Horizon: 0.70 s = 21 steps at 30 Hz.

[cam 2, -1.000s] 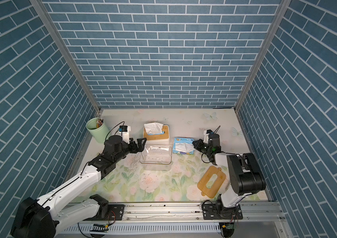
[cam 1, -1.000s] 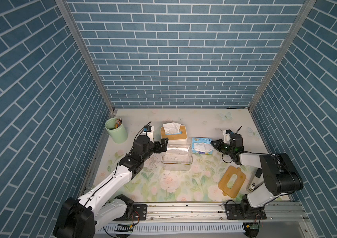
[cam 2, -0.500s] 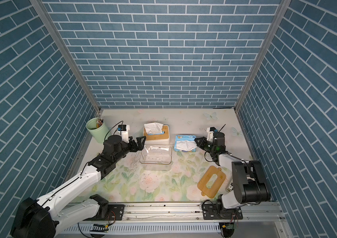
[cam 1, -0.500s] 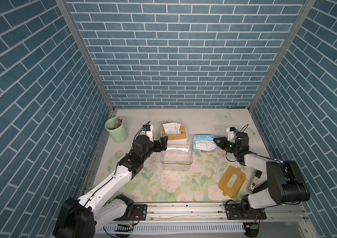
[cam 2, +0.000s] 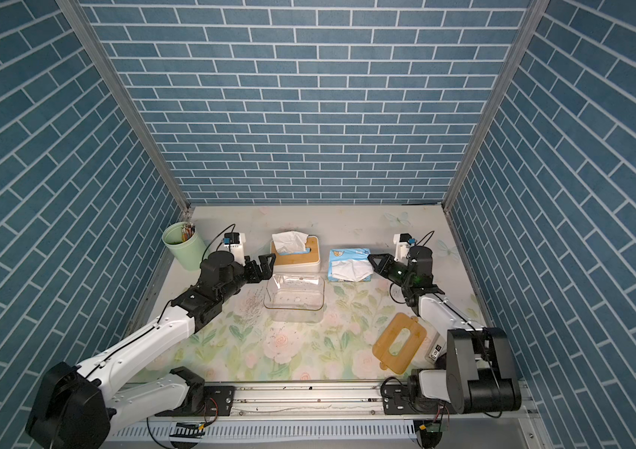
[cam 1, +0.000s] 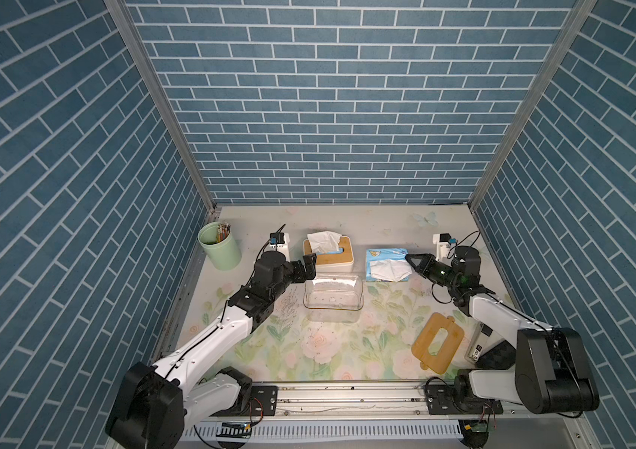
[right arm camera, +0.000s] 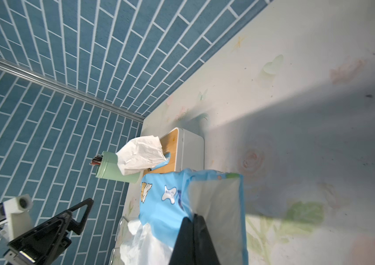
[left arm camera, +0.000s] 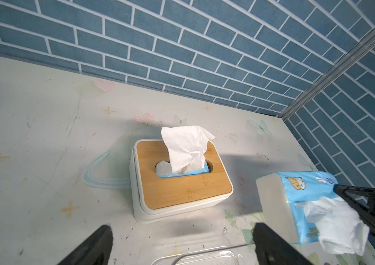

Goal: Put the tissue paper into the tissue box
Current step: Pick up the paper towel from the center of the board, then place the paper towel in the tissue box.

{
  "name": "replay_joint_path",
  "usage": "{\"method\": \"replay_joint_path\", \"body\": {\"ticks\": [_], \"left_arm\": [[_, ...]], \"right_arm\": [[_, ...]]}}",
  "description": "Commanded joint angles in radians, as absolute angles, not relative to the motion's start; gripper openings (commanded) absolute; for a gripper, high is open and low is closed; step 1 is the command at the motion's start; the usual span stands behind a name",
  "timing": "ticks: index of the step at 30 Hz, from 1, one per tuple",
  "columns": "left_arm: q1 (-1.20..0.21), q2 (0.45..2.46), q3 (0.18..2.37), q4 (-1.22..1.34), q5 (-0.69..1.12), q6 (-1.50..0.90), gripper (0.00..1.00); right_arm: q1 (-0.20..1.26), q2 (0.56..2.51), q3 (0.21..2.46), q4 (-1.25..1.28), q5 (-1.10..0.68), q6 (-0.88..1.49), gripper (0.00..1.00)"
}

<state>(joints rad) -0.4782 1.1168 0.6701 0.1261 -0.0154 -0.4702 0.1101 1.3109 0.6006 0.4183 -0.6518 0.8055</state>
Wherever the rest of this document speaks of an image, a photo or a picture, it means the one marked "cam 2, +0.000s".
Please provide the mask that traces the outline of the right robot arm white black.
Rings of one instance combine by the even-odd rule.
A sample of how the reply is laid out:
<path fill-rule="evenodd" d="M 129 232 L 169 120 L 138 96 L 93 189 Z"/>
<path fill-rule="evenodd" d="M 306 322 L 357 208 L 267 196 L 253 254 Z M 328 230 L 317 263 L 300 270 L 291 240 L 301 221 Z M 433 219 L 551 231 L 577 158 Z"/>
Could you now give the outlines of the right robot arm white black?
<path fill-rule="evenodd" d="M 370 254 L 375 274 L 398 286 L 412 315 L 400 312 L 372 347 L 382 370 L 404 374 L 423 342 L 430 367 L 413 370 L 398 392 L 380 389 L 389 415 L 431 415 L 444 403 L 451 413 L 513 412 L 522 405 L 506 333 L 467 318 L 433 282 L 430 248 L 402 246 L 396 256 Z"/>

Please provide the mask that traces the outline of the white tissue box base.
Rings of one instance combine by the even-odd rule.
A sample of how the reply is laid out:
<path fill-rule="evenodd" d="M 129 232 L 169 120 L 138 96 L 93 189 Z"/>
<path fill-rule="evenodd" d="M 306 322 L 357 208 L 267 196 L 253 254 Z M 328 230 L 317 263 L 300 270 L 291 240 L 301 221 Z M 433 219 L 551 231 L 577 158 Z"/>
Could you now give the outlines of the white tissue box base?
<path fill-rule="evenodd" d="M 276 266 L 274 265 L 273 272 L 274 273 L 318 273 L 321 268 L 321 256 L 320 256 L 320 265 L 315 264 L 314 266 Z"/>

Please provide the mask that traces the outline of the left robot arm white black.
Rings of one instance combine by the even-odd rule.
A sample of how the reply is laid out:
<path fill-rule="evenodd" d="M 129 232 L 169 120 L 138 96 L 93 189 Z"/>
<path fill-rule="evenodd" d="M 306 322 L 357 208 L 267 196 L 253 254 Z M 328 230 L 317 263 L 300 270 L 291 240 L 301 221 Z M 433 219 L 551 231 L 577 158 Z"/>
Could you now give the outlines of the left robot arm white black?
<path fill-rule="evenodd" d="M 275 254 L 239 263 L 226 251 L 211 253 L 196 284 L 161 314 L 107 350 L 72 366 L 60 362 L 42 377 L 25 425 L 43 448 L 98 448 L 110 434 L 164 412 L 201 413 L 205 381 L 185 367 L 139 387 L 127 383 L 172 346 L 206 327 L 246 284 L 273 275 Z"/>

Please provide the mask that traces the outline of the clear plastic tissue box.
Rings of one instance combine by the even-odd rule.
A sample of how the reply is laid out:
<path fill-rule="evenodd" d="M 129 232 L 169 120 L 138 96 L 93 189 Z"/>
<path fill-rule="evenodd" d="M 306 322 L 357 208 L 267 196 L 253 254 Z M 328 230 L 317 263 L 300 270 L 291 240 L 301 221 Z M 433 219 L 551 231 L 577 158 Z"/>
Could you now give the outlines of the clear plastic tissue box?
<path fill-rule="evenodd" d="M 325 281 L 310 274 L 275 274 L 267 281 L 264 307 L 276 322 L 319 323 L 325 313 Z"/>

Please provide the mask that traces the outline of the dark bamboo lid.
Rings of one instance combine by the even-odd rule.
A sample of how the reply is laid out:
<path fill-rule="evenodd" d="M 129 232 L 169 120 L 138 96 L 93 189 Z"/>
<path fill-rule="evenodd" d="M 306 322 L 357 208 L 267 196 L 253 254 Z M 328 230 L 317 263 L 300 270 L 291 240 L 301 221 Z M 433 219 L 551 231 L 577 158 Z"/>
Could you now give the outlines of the dark bamboo lid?
<path fill-rule="evenodd" d="M 428 333 L 415 316 L 400 312 L 372 346 L 381 370 L 403 374 L 413 361 Z"/>

